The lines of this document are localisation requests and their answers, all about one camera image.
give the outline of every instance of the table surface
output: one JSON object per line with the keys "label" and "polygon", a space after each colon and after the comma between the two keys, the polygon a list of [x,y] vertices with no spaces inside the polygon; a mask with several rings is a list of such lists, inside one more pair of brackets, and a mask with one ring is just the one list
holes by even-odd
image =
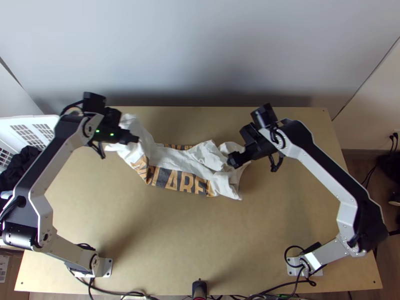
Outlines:
{"label": "table surface", "polygon": [[[157,143],[195,145],[213,139],[243,144],[239,130],[254,107],[119,107],[137,114]],[[346,164],[324,108],[275,108],[278,118],[301,120],[314,141]],[[244,171],[242,201],[204,197],[146,185],[116,153],[101,160],[76,150],[46,197],[58,234],[88,243],[114,259],[110,278],[95,280],[111,291],[189,295],[192,282],[208,281],[211,295],[249,295],[293,281],[283,258],[291,245],[326,243],[338,233],[339,202],[300,162],[286,158],[277,173],[267,158]],[[298,293],[382,288],[374,256],[346,257]],[[25,251],[15,289],[86,294],[87,288],[50,256]],[[291,293],[293,286],[278,290]]]}

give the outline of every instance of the white wall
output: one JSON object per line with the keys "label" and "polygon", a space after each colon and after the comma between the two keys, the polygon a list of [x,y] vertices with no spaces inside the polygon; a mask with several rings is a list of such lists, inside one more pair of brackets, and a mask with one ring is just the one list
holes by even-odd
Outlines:
{"label": "white wall", "polygon": [[400,43],[333,121],[343,149],[390,149],[400,135]]}
{"label": "white wall", "polygon": [[125,104],[229,91],[334,116],[400,34],[399,12],[398,0],[8,1],[0,57],[46,111],[83,91]]}
{"label": "white wall", "polygon": [[0,117],[22,115],[43,115],[43,113],[0,63]]}

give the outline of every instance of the cable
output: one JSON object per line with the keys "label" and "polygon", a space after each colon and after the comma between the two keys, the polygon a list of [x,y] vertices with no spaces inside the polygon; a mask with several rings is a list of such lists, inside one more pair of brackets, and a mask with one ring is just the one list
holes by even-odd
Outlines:
{"label": "cable", "polygon": [[9,204],[5,209],[0,212],[0,224],[3,222],[4,218],[18,205],[26,201],[24,197],[17,197],[13,202]]}
{"label": "cable", "polygon": [[[391,140],[391,147],[390,147],[389,154],[391,154],[392,152],[396,152],[396,150],[397,150],[397,147],[399,144],[399,135],[397,132],[394,132],[392,135],[389,136],[389,138]],[[395,143],[394,138],[396,138],[396,146],[393,149],[393,146]],[[368,185],[370,184],[371,177],[372,177],[373,173],[375,172],[377,166],[378,166],[378,164],[375,164],[373,166],[373,168],[371,170],[369,170],[369,172],[365,176],[364,180],[361,182],[361,185],[363,185],[366,182],[365,189],[368,189]]]}
{"label": "cable", "polygon": [[[271,297],[275,297],[275,298],[278,298],[278,299],[290,299],[291,297],[293,297],[295,295],[296,290],[297,290],[297,286],[298,286],[299,283],[309,283],[311,286],[315,287],[317,285],[317,283],[315,281],[312,281],[312,280],[310,280],[308,278],[306,278],[305,280],[300,280],[300,275],[302,274],[302,271],[305,268],[306,267],[304,265],[302,265],[302,267],[300,268],[300,270],[299,270],[299,272],[297,274],[296,281],[283,283],[283,284],[277,285],[275,287],[272,287],[270,289],[264,290],[264,291],[262,291],[262,292],[260,292],[258,294],[250,295],[245,300],[253,300],[256,297],[260,297],[260,298],[264,299],[265,296],[271,296]],[[285,286],[288,286],[288,285],[294,285],[293,292],[289,296],[280,297],[280,296],[277,296],[277,295],[268,294],[269,292],[271,292],[273,290],[276,290],[276,289],[279,289],[281,287],[285,287]]]}
{"label": "cable", "polygon": [[[67,269],[68,269],[68,271],[72,274],[72,276],[75,277],[75,274],[70,270],[70,268],[67,267]],[[88,290],[88,294],[89,294],[90,300],[93,299],[91,290],[95,290],[95,291],[98,291],[98,292],[100,292],[100,293],[108,294],[108,295],[113,295],[113,296],[122,296],[122,297],[125,297],[125,296],[146,297],[146,298],[149,299],[149,300],[159,300],[158,298],[156,298],[156,297],[154,297],[154,296],[147,295],[147,294],[142,293],[142,292],[140,292],[140,291],[135,291],[135,290],[129,291],[129,292],[109,291],[109,290],[105,290],[105,289],[96,287],[96,286],[94,286],[94,281],[95,281],[95,279],[96,279],[95,277],[91,278],[90,281],[89,281],[89,283],[87,283],[86,281],[84,281],[83,279],[80,279],[80,278],[78,278],[78,277],[75,277],[75,278],[76,278],[76,280],[78,280],[79,282],[81,282],[82,284],[84,284],[85,286],[88,287],[88,289],[89,289],[89,290]]]}
{"label": "cable", "polygon": [[64,114],[67,112],[67,110],[70,110],[70,109],[72,109],[72,108],[80,109],[80,111],[83,112],[82,108],[80,108],[80,107],[78,106],[78,105],[82,104],[83,102],[84,102],[83,100],[80,100],[80,101],[77,101],[77,102],[72,103],[72,104],[70,104],[70,105],[67,105],[66,107],[63,108],[63,110],[60,112],[59,115],[60,115],[60,116],[64,115]]}
{"label": "cable", "polygon": [[91,293],[91,288],[92,288],[93,281],[95,281],[95,278],[94,277],[90,278],[89,285],[87,286],[87,293],[89,294],[90,300],[94,300],[93,296],[92,296],[92,293]]}
{"label": "cable", "polygon": [[290,258],[287,257],[288,251],[289,251],[290,249],[293,249],[293,248],[298,248],[298,249],[300,249],[301,251],[304,251],[304,249],[303,249],[302,247],[300,247],[300,246],[293,245],[293,246],[288,247],[288,248],[284,251],[284,254],[283,254],[284,262],[287,263],[287,264],[288,264],[289,266],[291,266],[292,268],[301,268],[301,267],[303,266],[302,264],[299,264],[299,265],[292,265],[291,263],[289,263],[289,262],[290,262]]}

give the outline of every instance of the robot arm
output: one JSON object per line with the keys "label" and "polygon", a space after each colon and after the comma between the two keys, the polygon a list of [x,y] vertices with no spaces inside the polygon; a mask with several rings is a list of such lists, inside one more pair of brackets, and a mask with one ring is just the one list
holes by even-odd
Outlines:
{"label": "robot arm", "polygon": [[[309,277],[321,266],[346,256],[361,257],[388,236],[381,207],[370,199],[367,190],[314,144],[313,135],[300,121],[278,119],[271,105],[251,113],[254,123],[243,127],[245,151],[229,154],[228,164],[238,168],[249,160],[268,156],[276,172],[284,157],[300,161],[340,202],[336,221],[339,233],[328,243],[315,243],[298,256],[287,257],[289,275]],[[279,153],[275,164],[272,154]]]}
{"label": "robot arm", "polygon": [[103,96],[85,92],[82,114],[64,114],[54,128],[54,138],[37,157],[13,190],[0,214],[2,239],[14,247],[42,252],[65,263],[76,277],[109,277],[112,259],[101,258],[87,244],[74,244],[57,234],[53,209],[45,192],[72,152],[95,147],[104,158],[101,142],[138,142],[138,137],[118,124],[121,112],[106,107]]}

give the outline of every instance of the cardboard box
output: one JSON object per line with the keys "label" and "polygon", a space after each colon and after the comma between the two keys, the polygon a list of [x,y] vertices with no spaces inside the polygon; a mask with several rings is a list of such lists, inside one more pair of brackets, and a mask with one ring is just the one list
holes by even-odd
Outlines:
{"label": "cardboard box", "polygon": [[0,249],[0,299],[29,300],[29,293],[14,291],[23,252]]}

